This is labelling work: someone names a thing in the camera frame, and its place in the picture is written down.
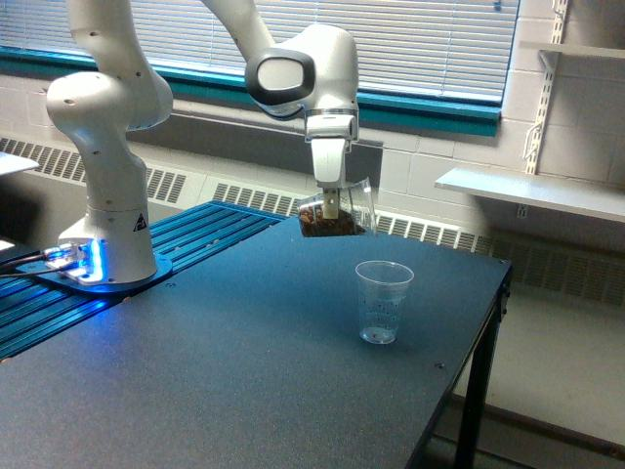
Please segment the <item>window blind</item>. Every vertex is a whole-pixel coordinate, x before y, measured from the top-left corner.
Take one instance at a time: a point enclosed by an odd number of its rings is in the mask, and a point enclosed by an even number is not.
[[[349,31],[360,88],[501,102],[520,0],[258,0],[276,42],[313,22]],[[199,0],[132,0],[153,64],[241,75],[244,61]],[[0,0],[0,45],[84,54],[63,0]]]

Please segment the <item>blue metal rail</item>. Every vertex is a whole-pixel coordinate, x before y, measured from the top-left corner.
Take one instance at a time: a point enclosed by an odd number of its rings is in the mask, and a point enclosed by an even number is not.
[[[150,227],[156,254],[174,275],[274,225],[284,217],[223,202],[191,208]],[[0,280],[0,361],[116,305],[27,278]]]

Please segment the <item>warning label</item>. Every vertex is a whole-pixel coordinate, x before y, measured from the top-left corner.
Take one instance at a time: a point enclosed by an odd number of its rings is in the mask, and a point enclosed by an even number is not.
[[[141,230],[145,230],[146,228],[147,228],[146,219],[144,218],[144,214],[140,213],[139,220],[137,220],[137,223],[135,224],[135,229],[133,230],[133,232],[140,232]]]

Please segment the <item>teal window frame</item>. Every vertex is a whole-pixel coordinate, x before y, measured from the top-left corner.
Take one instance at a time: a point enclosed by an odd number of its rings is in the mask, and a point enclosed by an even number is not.
[[[242,76],[154,65],[176,94],[236,105],[253,105]],[[90,57],[0,46],[0,73],[56,78],[80,70],[95,70]],[[494,137],[501,107],[360,91],[363,124],[427,129]]]

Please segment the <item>white shelf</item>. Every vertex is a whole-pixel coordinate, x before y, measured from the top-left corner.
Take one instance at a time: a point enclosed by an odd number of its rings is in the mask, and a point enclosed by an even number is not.
[[[0,151],[0,176],[18,173],[39,166],[36,161]]]
[[[455,168],[437,188],[534,207],[625,222],[625,191],[548,176],[500,169]]]
[[[606,49],[603,47],[578,46],[575,44],[550,44],[548,42],[532,41],[521,41],[521,47],[573,57],[625,59],[625,50],[623,49]]]

